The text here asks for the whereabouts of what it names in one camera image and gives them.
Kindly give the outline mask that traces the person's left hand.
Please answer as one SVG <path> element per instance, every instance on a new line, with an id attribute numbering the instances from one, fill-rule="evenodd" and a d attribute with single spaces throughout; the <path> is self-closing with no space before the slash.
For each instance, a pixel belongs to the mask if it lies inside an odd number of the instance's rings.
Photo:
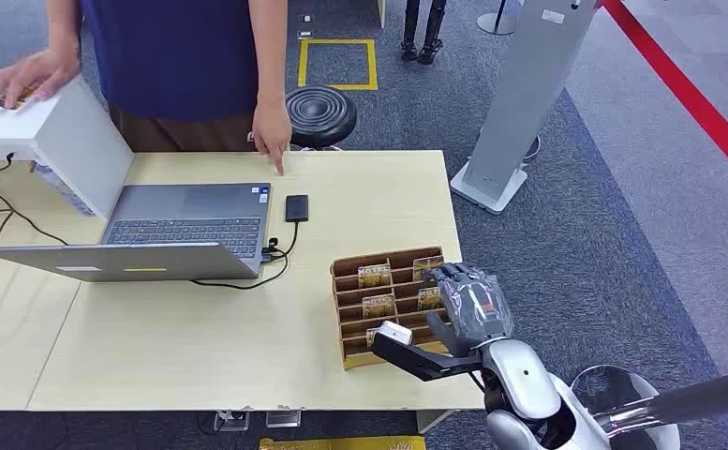
<path id="1" fill-rule="evenodd" d="M 283 96 L 266 98 L 258 103 L 253 114 L 252 133 L 257 150 L 283 175 L 284 153 L 289 150 L 291 122 Z"/>

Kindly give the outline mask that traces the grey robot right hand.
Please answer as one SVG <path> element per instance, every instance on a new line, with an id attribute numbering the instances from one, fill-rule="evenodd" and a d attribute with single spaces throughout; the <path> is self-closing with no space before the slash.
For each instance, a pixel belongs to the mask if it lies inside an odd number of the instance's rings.
<path id="1" fill-rule="evenodd" d="M 426 272 L 423 280 L 436 284 L 448 316 L 444 321 L 430 312 L 427 324 L 452 356 L 468 356 L 487 342 L 513 335 L 513 315 L 495 276 L 448 262 Z"/>

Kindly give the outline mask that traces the person's right hand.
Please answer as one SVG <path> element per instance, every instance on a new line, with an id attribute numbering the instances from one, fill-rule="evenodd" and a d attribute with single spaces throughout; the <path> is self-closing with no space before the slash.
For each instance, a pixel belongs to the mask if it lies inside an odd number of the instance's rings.
<path id="1" fill-rule="evenodd" d="M 81 69 L 79 49 L 47 48 L 0 69 L 0 106 L 13 110 L 27 98 L 46 100 L 69 83 Z"/>

